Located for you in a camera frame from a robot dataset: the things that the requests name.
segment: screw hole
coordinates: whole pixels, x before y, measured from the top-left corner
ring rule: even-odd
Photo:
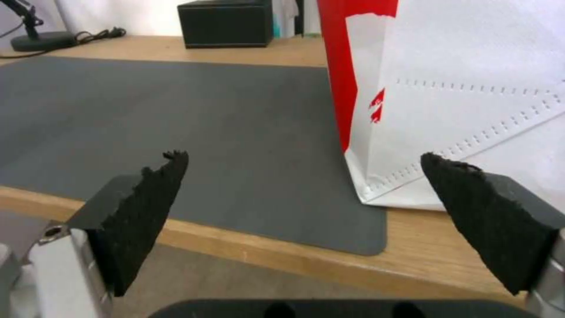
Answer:
[[[48,238],[53,237],[53,236],[55,236],[55,235],[61,233],[61,229],[62,229],[62,228],[61,228],[60,226],[53,226],[52,228],[50,228],[50,229],[48,229],[48,230],[45,231],[45,235],[44,235],[44,236],[45,236],[45,237],[48,237]]]

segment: black box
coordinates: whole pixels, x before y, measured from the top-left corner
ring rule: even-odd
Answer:
[[[265,47],[273,38],[271,0],[198,0],[178,9],[187,48]]]

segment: paper bag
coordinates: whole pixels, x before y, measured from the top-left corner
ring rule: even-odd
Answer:
[[[319,0],[341,145],[363,203],[443,209],[429,151],[565,211],[565,2]]]

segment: wooden desk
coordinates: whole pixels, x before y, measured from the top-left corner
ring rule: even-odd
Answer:
[[[61,57],[325,67],[321,39],[274,41],[266,49],[185,50],[177,37],[126,37],[61,50]],[[0,187],[0,208],[65,221],[82,202]],[[378,290],[402,298],[481,298],[523,306],[486,269],[442,212],[389,209],[388,246],[378,256],[168,220],[159,242],[244,263]]]

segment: power cord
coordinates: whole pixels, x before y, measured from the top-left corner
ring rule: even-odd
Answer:
[[[5,36],[7,36],[7,35],[10,35],[10,34],[14,33],[14,32],[17,31],[19,28],[21,28],[22,25],[24,25],[24,22],[23,22],[23,21],[22,21],[20,24],[18,24],[18,26],[16,26],[15,28],[13,28],[13,29],[11,29],[11,30],[8,30],[8,31],[6,31],[6,32],[4,32],[4,33],[2,33],[2,34],[0,34],[0,38],[3,38],[3,37],[5,37]]]
[[[12,33],[13,31],[17,30],[19,27],[21,27],[21,25],[19,25],[17,28],[15,28],[13,30],[8,31],[5,35]],[[83,44],[90,43],[92,41],[102,40],[104,38],[123,37],[125,34],[126,34],[126,30],[124,28],[116,28],[116,27],[114,27],[112,30],[105,29],[103,31],[96,33],[95,35],[93,35],[90,32],[87,32],[87,31],[81,31],[81,32],[75,34],[75,41],[76,41],[76,45],[83,45]],[[49,52],[52,52],[52,51],[55,51],[55,50],[39,51],[39,52],[34,52],[34,53],[24,54],[24,55],[8,55],[8,56],[0,55],[0,59],[35,57],[35,56],[43,55],[45,53],[49,53]]]

